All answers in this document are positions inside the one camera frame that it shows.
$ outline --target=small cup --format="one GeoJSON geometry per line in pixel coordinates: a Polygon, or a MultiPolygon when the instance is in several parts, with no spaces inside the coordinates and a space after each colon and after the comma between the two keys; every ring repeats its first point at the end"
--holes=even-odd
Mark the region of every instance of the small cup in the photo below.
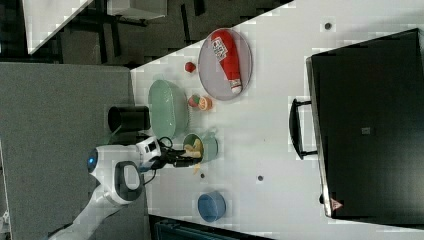
{"type": "Polygon", "coordinates": [[[190,133],[184,138],[183,146],[187,144],[193,146],[194,141],[199,139],[203,144],[201,163],[213,160],[218,155],[218,142],[216,141],[215,134],[216,131],[208,131],[203,134],[190,133]]]}
{"type": "Polygon", "coordinates": [[[149,108],[141,107],[111,107],[108,112],[110,131],[133,132],[150,129],[149,108]]]}
{"type": "Polygon", "coordinates": [[[207,111],[212,108],[212,99],[209,97],[201,97],[199,100],[199,109],[207,111]]]}
{"type": "Polygon", "coordinates": [[[197,209],[206,222],[220,219],[224,216],[226,208],[224,197],[218,191],[202,194],[197,201],[197,209]]]}

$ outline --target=green bowl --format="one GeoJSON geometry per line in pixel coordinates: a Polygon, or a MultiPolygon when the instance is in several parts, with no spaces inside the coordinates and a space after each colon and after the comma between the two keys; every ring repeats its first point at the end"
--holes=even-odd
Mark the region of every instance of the green bowl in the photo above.
{"type": "Polygon", "coordinates": [[[203,145],[201,163],[213,160],[218,155],[218,142],[216,141],[215,133],[213,131],[203,134],[190,133],[184,138],[183,146],[186,144],[193,146],[196,139],[199,139],[203,145]]]}
{"type": "Polygon", "coordinates": [[[149,90],[149,105],[151,125],[157,138],[174,138],[187,128],[187,98],[177,85],[156,80],[149,90]]]}

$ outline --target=red ball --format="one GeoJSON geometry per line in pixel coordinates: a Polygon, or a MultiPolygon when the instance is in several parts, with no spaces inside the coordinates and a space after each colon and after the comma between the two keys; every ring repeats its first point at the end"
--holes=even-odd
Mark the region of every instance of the red ball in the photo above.
{"type": "Polygon", "coordinates": [[[196,70],[196,65],[194,65],[194,63],[192,63],[192,62],[188,62],[188,63],[186,63],[184,69],[187,72],[192,73],[194,70],[196,70]]]}

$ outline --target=red warning label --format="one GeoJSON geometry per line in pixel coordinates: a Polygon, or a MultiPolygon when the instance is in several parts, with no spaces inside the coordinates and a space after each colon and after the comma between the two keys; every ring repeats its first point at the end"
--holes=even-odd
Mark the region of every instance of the red warning label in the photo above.
{"type": "Polygon", "coordinates": [[[333,209],[333,211],[336,211],[337,209],[343,207],[343,204],[337,202],[336,200],[330,198],[331,201],[331,208],[333,209]]]}

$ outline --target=blue bowl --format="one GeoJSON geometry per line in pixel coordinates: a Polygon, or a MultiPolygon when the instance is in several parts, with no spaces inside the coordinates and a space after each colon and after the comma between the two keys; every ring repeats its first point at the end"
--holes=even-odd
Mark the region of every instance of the blue bowl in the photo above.
{"type": "Polygon", "coordinates": [[[218,191],[203,194],[197,201],[200,216],[206,222],[220,219],[226,210],[225,200],[218,191]]]}

